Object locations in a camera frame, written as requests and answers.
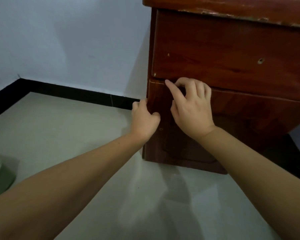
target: person's right hand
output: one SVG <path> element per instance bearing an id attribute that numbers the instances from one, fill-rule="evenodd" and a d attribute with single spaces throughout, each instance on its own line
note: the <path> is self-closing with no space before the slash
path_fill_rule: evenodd
<path id="1" fill-rule="evenodd" d="M 199 141 L 217 128 L 212 120 L 211 88 L 207 84 L 186 77 L 180 77 L 175 84 L 169 80 L 165 80 L 165 83 L 174 99 L 171 106 L 172 116 L 184 133 Z M 185 87 L 185 96 L 179 86 Z"/>

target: hand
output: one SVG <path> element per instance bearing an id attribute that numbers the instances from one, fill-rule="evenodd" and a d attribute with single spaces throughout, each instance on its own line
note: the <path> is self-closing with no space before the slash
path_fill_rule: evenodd
<path id="1" fill-rule="evenodd" d="M 169 80 L 165 80 L 165 83 L 174 99 L 171 106 L 172 116 L 184 133 L 199 141 L 217 128 L 212 120 L 211 88 L 207 84 L 186 77 L 180 77 L 175 84 Z M 178 86 L 185 87 L 185 96 Z"/>
<path id="2" fill-rule="evenodd" d="M 150 114 L 147 109 L 147 99 L 132 104 L 131 134 L 146 143 L 155 133 L 160 123 L 160 114 Z"/>

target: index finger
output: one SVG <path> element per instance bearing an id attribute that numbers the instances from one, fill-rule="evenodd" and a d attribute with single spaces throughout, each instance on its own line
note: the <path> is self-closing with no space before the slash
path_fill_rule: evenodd
<path id="1" fill-rule="evenodd" d="M 168 89 L 170 90 L 170 92 L 173 96 L 173 99 L 176 101 L 177 105 L 179 103 L 183 103 L 186 100 L 186 98 L 183 96 L 180 89 L 174 83 L 172 83 L 169 80 L 165 80 L 165 83 L 166 83 Z"/>

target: person's left hand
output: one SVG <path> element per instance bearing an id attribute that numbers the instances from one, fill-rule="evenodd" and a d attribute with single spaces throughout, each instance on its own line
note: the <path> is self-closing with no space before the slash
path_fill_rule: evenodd
<path id="1" fill-rule="evenodd" d="M 146 143 L 155 133 L 160 123 L 160 114 L 150 114 L 147 109 L 147 99 L 132 104 L 131 134 Z"/>

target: cabinet top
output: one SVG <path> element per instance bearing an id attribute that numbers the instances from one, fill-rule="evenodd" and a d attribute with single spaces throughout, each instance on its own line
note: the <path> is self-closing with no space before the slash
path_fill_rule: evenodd
<path id="1" fill-rule="evenodd" d="M 300 0 L 143 0 L 148 7 L 300 27 Z"/>

